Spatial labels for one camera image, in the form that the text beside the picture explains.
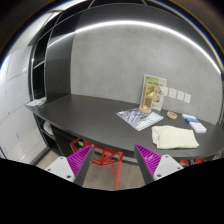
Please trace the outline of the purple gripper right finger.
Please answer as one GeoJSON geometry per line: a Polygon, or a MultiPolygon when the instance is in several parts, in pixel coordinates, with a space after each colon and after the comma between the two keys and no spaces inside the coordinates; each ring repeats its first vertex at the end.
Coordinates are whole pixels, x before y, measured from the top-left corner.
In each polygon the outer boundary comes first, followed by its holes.
{"type": "Polygon", "coordinates": [[[182,166],[170,155],[159,155],[138,144],[134,146],[134,155],[145,184],[160,180],[182,169],[182,166]]]}

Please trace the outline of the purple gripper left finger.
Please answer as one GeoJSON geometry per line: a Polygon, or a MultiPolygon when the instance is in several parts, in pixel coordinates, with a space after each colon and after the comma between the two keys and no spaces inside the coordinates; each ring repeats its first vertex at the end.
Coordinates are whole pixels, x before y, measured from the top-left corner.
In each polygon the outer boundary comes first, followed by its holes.
{"type": "Polygon", "coordinates": [[[90,145],[68,157],[60,156],[46,168],[46,171],[75,183],[78,186],[82,186],[93,153],[94,148],[90,145]]]}

